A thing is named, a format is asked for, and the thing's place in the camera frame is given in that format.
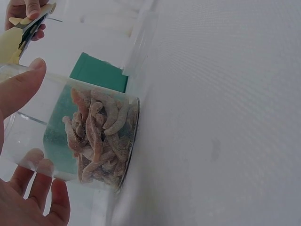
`white surface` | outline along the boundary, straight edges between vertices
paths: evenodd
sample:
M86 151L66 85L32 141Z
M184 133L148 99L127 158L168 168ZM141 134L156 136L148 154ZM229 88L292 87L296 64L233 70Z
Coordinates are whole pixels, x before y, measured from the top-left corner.
M112 225L301 225L301 2L158 9Z

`plastic container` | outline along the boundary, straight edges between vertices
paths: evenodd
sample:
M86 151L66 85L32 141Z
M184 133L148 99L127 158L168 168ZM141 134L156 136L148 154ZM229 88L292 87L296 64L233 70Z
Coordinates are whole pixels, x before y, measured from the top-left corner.
M27 70L4 65L0 78ZM34 98L6 119L4 156L31 170L49 159L53 169L42 172L48 176L119 190L138 115L136 97L47 73Z

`fingernail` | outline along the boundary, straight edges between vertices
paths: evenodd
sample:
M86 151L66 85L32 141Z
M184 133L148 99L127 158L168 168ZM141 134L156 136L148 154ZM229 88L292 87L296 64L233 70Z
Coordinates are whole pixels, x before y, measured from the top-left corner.
M45 61L42 58L37 58L29 65L29 68L38 70L45 64Z
M29 17L31 17L31 16L34 15L34 14L38 14L38 13L39 13L39 11L36 10L36 9L34 9L33 11L31 11L31 12L29 13Z

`hand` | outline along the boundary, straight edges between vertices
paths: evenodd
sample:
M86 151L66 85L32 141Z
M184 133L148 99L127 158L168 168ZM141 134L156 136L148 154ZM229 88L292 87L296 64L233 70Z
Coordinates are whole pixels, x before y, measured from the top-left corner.
M34 20L41 13L41 6L48 3L49 0L10 0L5 18L5 30L12 28L14 25L9 22L10 17L25 18L28 17ZM43 30L46 29L45 24L42 24L38 31L33 36L32 40L37 41L44 37Z
M46 73L46 64L36 59L30 65L32 71L17 75L0 84L0 148L4 140L3 120L23 107L38 91ZM49 160L43 159L38 149L31 150L27 160L38 166L28 199L23 195L33 176L33 171L18 166L11 180L0 179L0 223L9 226L65 226L70 216L70 204L66 184L54 180L51 186L52 203L48 215L43 216L46 196L52 178L44 174L52 167Z

